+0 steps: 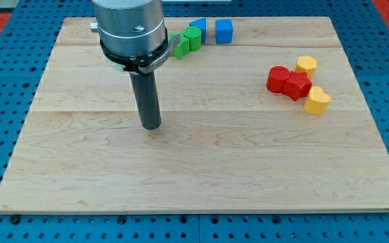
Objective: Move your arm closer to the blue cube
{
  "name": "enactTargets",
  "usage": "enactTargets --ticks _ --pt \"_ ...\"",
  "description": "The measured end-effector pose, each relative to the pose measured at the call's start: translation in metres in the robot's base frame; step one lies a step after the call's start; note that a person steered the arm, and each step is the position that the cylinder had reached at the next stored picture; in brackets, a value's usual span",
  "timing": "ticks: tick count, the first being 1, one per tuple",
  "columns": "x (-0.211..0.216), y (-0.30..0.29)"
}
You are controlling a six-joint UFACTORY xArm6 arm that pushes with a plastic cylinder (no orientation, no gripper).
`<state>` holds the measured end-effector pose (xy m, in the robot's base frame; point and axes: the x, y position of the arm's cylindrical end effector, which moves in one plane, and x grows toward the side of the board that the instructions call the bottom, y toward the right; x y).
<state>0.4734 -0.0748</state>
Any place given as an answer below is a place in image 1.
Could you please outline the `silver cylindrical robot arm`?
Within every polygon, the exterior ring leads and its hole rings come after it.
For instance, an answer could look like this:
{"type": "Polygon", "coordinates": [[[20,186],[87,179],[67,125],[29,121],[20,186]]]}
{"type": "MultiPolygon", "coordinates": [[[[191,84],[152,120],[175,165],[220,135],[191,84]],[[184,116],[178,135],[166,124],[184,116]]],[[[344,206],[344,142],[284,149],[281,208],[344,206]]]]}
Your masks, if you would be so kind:
{"type": "Polygon", "coordinates": [[[161,0],[92,0],[100,45],[118,69],[147,75],[180,44],[168,38],[161,0]]]}

